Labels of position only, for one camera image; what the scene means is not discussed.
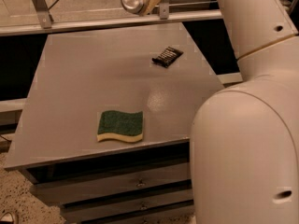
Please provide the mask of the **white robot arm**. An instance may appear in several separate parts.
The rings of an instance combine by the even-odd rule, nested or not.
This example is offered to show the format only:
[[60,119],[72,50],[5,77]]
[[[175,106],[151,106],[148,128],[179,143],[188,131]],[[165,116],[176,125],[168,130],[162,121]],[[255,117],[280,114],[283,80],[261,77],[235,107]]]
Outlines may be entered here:
[[217,0],[242,82],[200,107],[197,224],[299,224],[299,34],[279,0]]

